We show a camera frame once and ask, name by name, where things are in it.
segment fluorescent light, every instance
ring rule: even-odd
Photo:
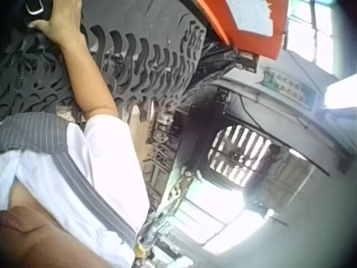
[[[325,105],[328,109],[357,107],[357,74],[327,87]]]
[[[296,157],[302,159],[302,160],[306,160],[305,157],[302,156],[301,153],[295,151],[294,149],[289,149],[289,153],[292,154],[292,155],[295,155]]]

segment tire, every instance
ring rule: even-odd
[[[180,105],[206,27],[178,0],[83,0],[81,31],[118,109]],[[59,49],[22,23],[0,57],[0,120],[75,107]]]

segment orange vehicle body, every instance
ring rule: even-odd
[[[271,59],[278,58],[286,26],[288,0],[267,0],[273,21],[273,36],[240,31],[225,0],[196,0],[218,36],[227,45]]]

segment person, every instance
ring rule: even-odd
[[[129,127],[80,18],[81,0],[53,0],[50,20],[29,25],[61,49],[86,126],[47,113],[1,122],[1,267],[127,268],[135,258],[149,201]]]

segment bright light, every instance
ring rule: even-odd
[[[257,213],[244,210],[241,215],[227,226],[221,234],[213,238],[205,249],[220,254],[246,240],[264,224],[265,220]]]
[[[289,149],[289,153],[292,154],[292,155],[295,155],[296,157],[302,159],[302,160],[306,160],[305,157],[302,156],[301,153],[295,151],[294,149]]]
[[[325,105],[328,109],[357,107],[357,74],[327,87]]]

